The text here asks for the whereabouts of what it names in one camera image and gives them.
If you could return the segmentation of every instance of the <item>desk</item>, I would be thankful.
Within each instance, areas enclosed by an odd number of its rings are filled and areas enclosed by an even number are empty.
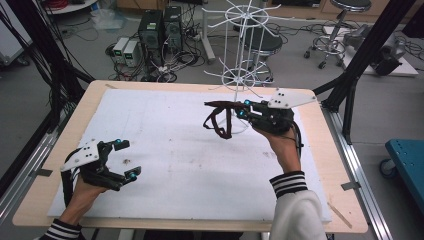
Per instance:
[[[58,139],[44,169],[54,170],[50,177],[37,177],[17,210],[13,223],[18,226],[50,226],[51,217],[47,212],[60,183],[59,167],[66,156],[78,146],[82,134],[97,109],[107,89],[139,89],[160,91],[206,92],[216,86],[194,84],[157,84],[140,82],[95,81],[90,84],[80,104]],[[231,92],[226,88],[216,92]],[[312,95],[312,91],[298,90]],[[272,88],[255,88],[255,92],[271,95]],[[298,108],[308,133],[311,151],[326,192],[333,221],[325,224],[329,233],[363,233],[368,229],[362,209],[353,190],[344,191],[341,184],[349,182],[334,140],[327,127],[318,103]],[[113,219],[85,218],[85,227],[101,228],[143,228],[143,229],[190,229],[267,232],[271,222],[266,221],[210,221],[210,220],[158,220],[158,219]]]

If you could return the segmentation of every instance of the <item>black pole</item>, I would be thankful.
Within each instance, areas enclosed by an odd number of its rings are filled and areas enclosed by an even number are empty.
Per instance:
[[[322,102],[324,108],[333,112],[337,112],[340,104],[347,98],[342,132],[349,144],[352,144],[350,129],[358,80],[415,1],[390,0],[346,70],[338,78],[313,90],[318,95],[333,88],[330,96]]]

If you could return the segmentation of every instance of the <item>black and white striped sleeve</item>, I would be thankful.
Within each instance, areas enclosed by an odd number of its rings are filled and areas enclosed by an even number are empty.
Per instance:
[[[81,232],[81,226],[73,226],[55,219],[49,230],[40,238],[40,240],[58,240],[58,239],[78,239]]]
[[[296,193],[308,190],[305,181],[305,173],[302,171],[289,172],[269,180],[274,188],[277,198],[287,193]]]

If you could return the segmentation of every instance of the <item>black strap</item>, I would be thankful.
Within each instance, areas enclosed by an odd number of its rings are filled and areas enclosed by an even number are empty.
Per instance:
[[[206,129],[214,129],[216,134],[218,134],[223,139],[230,139],[232,137],[231,135],[231,110],[235,108],[242,108],[245,107],[243,103],[239,102],[230,102],[230,101],[213,101],[213,102],[205,102],[206,106],[215,107],[215,109],[212,111],[211,114],[206,118],[205,122],[203,123],[203,127]],[[216,121],[216,116],[220,114],[222,111],[226,110],[226,118],[227,118],[227,130],[223,127],[219,127],[218,123]],[[213,128],[209,127],[206,123],[209,121],[209,119],[212,121]]]

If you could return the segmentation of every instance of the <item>metal frame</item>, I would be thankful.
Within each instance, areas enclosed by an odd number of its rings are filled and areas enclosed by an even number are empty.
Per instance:
[[[374,233],[380,240],[393,239],[380,207],[378,206],[377,200],[372,193],[372,189],[362,169],[361,163],[359,162],[358,156],[356,155],[355,149],[343,136],[343,121],[340,115],[338,113],[332,113],[328,109],[322,110],[327,124],[330,127],[330,131],[333,134],[333,138],[338,140],[335,142],[338,144],[339,151],[343,153],[341,155],[343,155],[344,163],[346,167],[348,167],[351,181],[359,183],[360,187],[355,189],[355,192],[358,195],[358,199],[362,200],[362,207],[365,208],[364,210],[366,210],[368,214],[368,220],[373,227]]]
[[[44,134],[44,137],[37,147],[35,147],[24,167],[22,167],[21,171],[10,184],[4,196],[0,199],[0,226],[7,218],[13,207],[22,200],[22,195],[28,191],[35,179],[37,170],[42,167],[58,137],[58,127],[56,127],[52,133]]]

